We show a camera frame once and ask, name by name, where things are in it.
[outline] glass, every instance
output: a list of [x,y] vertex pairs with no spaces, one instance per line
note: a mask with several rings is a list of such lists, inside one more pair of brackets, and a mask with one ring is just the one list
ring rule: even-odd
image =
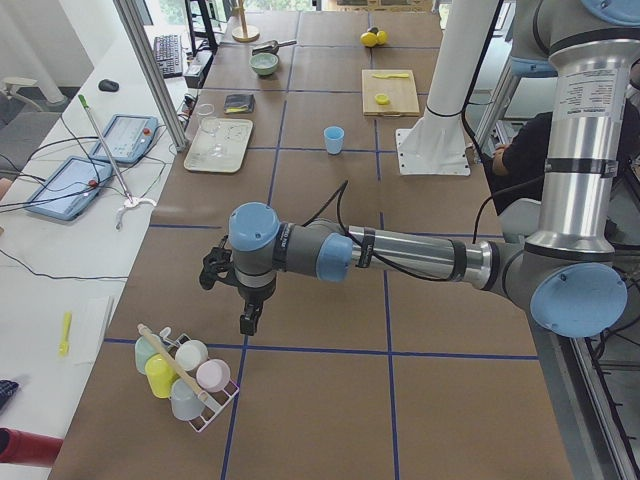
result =
[[207,135],[211,136],[214,144],[209,150],[209,154],[213,157],[222,157],[225,154],[224,145],[216,143],[216,137],[220,130],[220,120],[216,117],[216,111],[213,105],[205,103],[196,107],[196,117],[198,118],[198,126]]

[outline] wooden stick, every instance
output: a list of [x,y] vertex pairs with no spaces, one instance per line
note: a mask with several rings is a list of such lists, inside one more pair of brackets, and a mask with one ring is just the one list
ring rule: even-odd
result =
[[240,12],[240,23],[242,23],[242,33],[244,33],[245,38],[247,38],[249,37],[249,32],[247,32],[247,20],[244,18],[243,0],[238,0],[238,10]]
[[162,343],[160,343],[160,340],[153,336],[153,332],[149,327],[142,323],[139,323],[138,333],[140,333],[140,335],[142,335],[147,340],[147,342],[149,342],[151,346],[155,348],[156,352],[158,352],[160,356],[162,356],[162,358],[166,360],[169,366],[173,368],[175,372],[180,376],[180,378],[184,380],[184,383],[186,383],[189,388],[193,390],[193,393],[198,396],[198,399],[200,401],[204,402],[204,399],[209,397],[209,394],[205,390],[203,390],[195,381],[195,379],[187,372],[185,372],[184,368],[182,368],[180,364],[176,362],[175,358],[173,358],[169,354],[169,352],[167,352],[167,350],[162,346]]

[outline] wooden holder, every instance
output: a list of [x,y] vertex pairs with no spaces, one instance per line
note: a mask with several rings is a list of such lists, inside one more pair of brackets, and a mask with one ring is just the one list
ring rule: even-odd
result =
[[240,27],[236,27],[231,32],[231,36],[236,42],[253,42],[260,36],[260,30],[253,25],[247,25],[247,20],[244,17],[244,2],[238,0],[238,15],[240,16]]

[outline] yellow spoon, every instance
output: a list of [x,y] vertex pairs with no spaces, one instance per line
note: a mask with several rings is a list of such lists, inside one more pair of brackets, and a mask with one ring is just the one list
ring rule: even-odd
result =
[[374,73],[373,78],[409,78],[408,73]]
[[62,338],[58,346],[58,355],[66,357],[69,353],[69,329],[71,328],[71,312],[65,312],[62,318]]

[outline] table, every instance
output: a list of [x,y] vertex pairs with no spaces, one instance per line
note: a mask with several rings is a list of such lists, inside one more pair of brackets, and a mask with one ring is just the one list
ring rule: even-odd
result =
[[[229,93],[254,93],[244,166],[190,173],[176,157],[50,478],[571,478],[528,324],[506,300],[397,272],[353,269],[343,284],[279,274],[257,335],[243,337],[239,296],[200,289],[202,257],[246,201],[302,222],[347,178],[350,224],[468,241],[488,194],[475,166],[465,178],[400,176],[393,135],[415,119],[361,113],[363,68],[412,68],[424,105],[436,17],[264,12],[247,21],[264,40],[299,44],[259,79],[250,46],[222,42],[199,101],[221,108]],[[358,37],[373,24],[390,41],[369,51]],[[328,157],[321,132],[333,123],[345,149]],[[495,215],[480,231],[500,238]],[[136,372],[139,322],[184,331],[231,366],[240,394],[202,434]]]
[[[120,83],[118,93],[100,92],[98,82],[110,78]],[[168,87],[176,108],[186,85],[172,79]],[[155,115],[160,118],[146,80],[128,39],[118,39],[81,88],[99,125],[115,113]],[[63,119],[77,136],[95,135],[80,102],[73,99]],[[69,138],[58,121],[43,144]],[[24,173],[46,178],[70,155],[83,155],[75,142],[50,147],[36,154]],[[166,181],[175,150],[168,134],[161,135],[150,157],[123,173],[136,195],[149,189],[157,199]],[[26,177],[17,179],[3,205],[23,202],[37,188]],[[111,187],[119,189],[113,181]],[[146,232],[151,208],[127,212],[121,231],[115,230],[115,214],[123,197],[104,190],[75,221],[56,222],[17,210],[0,215],[5,232],[0,248],[38,272],[52,275],[116,276],[121,280],[78,281],[35,277],[15,261],[0,255],[0,378],[16,379],[21,388],[0,412],[0,423],[9,428],[64,437],[91,372],[103,323],[110,319]],[[62,316],[73,312],[69,356],[59,358]],[[45,468],[0,465],[6,479],[43,479]]]

